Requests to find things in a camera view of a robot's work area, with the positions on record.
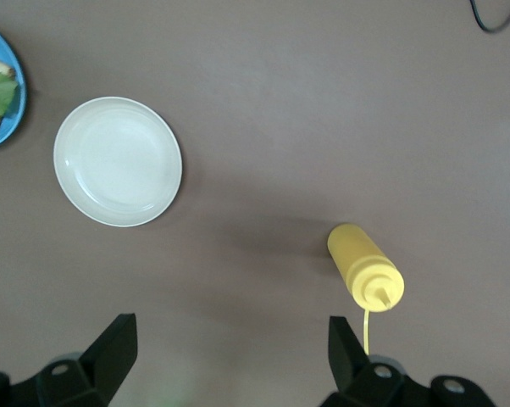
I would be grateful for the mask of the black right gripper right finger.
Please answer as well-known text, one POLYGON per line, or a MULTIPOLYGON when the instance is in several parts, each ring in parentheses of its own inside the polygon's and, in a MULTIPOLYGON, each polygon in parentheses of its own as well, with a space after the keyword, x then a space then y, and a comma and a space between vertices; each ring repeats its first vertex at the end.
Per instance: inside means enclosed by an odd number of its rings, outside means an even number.
POLYGON ((331 316, 328 360, 336 391, 323 406, 493 406, 475 382, 460 376, 436 376, 428 387, 414 381, 394 359, 368 356, 342 316, 331 316))

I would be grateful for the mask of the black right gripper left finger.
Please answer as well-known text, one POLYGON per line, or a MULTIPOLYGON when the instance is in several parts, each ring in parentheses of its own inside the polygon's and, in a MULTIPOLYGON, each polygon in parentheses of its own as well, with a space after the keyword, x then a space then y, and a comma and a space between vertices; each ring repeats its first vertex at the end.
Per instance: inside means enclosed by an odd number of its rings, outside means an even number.
POLYGON ((136 358, 136 316, 120 314, 81 354, 15 384, 0 371, 0 406, 108 406, 136 358))

